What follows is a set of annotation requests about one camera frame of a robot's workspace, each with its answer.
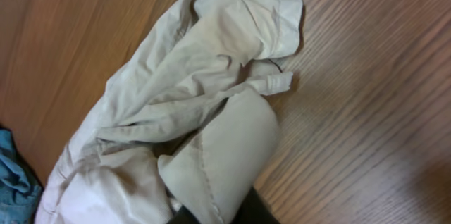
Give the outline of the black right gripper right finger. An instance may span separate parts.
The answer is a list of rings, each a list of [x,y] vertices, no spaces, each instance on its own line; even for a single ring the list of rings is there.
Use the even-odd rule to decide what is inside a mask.
[[[239,207],[232,224],[280,224],[258,192],[252,187]]]

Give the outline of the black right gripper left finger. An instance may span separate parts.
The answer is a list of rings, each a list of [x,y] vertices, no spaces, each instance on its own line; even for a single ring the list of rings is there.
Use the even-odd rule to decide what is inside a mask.
[[[181,206],[167,224],[199,224],[199,221],[186,207]]]

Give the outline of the beige cotton shorts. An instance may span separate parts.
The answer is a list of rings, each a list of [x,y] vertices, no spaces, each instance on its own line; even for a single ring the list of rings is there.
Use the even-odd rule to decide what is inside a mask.
[[[37,223],[231,223],[280,135],[302,0],[177,0],[71,137]]]

